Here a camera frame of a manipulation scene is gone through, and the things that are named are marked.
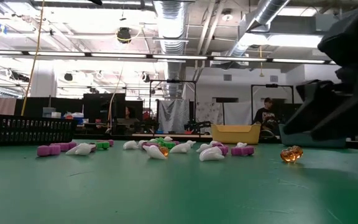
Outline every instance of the white curtain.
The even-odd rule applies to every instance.
[[[160,101],[158,122],[164,133],[174,131],[185,132],[185,124],[189,122],[190,106],[188,100]]]
[[[196,104],[196,121],[210,121],[213,124],[223,124],[222,103],[200,103]],[[211,133],[211,128],[202,128],[201,133]]]
[[[224,103],[225,125],[249,125],[252,124],[251,102]]]

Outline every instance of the box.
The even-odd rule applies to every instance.
[[[212,139],[221,143],[258,144],[260,124],[253,125],[216,125],[212,124]]]

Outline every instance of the silver ventilation duct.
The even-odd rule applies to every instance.
[[[158,34],[161,38],[182,39],[185,36],[185,22],[188,3],[178,1],[155,1],[158,14]],[[160,41],[163,54],[180,55],[185,51],[183,41]],[[167,62],[165,75],[168,79],[178,79],[181,63]],[[176,95],[175,87],[169,87],[170,96]]]
[[[260,0],[258,8],[252,12],[254,13],[254,18],[248,23],[247,30],[269,24],[290,1],[291,0]],[[231,51],[227,53],[227,56],[241,57],[249,45],[246,36],[243,35]]]

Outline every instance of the cap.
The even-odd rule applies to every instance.
[[[273,100],[270,97],[265,98],[265,103],[273,103]]]

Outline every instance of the yellow cable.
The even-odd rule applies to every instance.
[[[138,33],[136,34],[136,36],[134,36],[134,37],[131,37],[131,38],[129,38],[129,39],[122,39],[122,38],[119,38],[118,37],[118,32],[119,32],[119,30],[117,30],[117,32],[116,32],[116,38],[117,38],[117,40],[121,40],[121,41],[130,41],[130,40],[133,40],[133,39],[135,39],[136,37],[138,37],[139,36],[139,34],[140,34],[140,32],[142,32],[142,30],[143,30],[143,28],[141,27],[140,29],[139,29],[139,31],[138,31]]]
[[[262,58],[262,46],[259,47],[259,52],[260,52],[260,58]],[[264,77],[264,74],[262,73],[262,69],[263,69],[263,62],[260,63],[260,77]]]
[[[116,85],[116,89],[114,89],[114,93],[112,93],[112,97],[110,99],[109,114],[108,114],[108,121],[110,121],[110,128],[112,127],[111,105],[112,105],[112,101],[114,99],[114,96],[116,95],[118,84],[121,81],[122,72],[124,71],[124,65],[125,65],[125,62],[122,63],[122,68],[121,68],[121,72],[120,72],[119,77],[118,77],[118,82],[117,82],[117,85]]]
[[[37,61],[38,51],[39,51],[39,49],[40,49],[40,38],[41,38],[42,19],[44,18],[44,5],[45,5],[45,0],[42,0],[41,20],[40,20],[40,27],[38,28],[37,48],[36,48],[36,50],[35,50],[34,60],[33,60],[33,62],[32,62],[32,68],[31,68],[31,73],[30,73],[29,84],[27,85],[27,89],[26,89],[26,91],[25,91],[25,96],[24,96],[24,101],[23,101],[23,107],[22,107],[21,116],[24,115],[25,104],[27,103],[27,96],[29,95],[29,90],[30,90],[32,75],[33,75],[33,73],[34,73],[35,62]]]

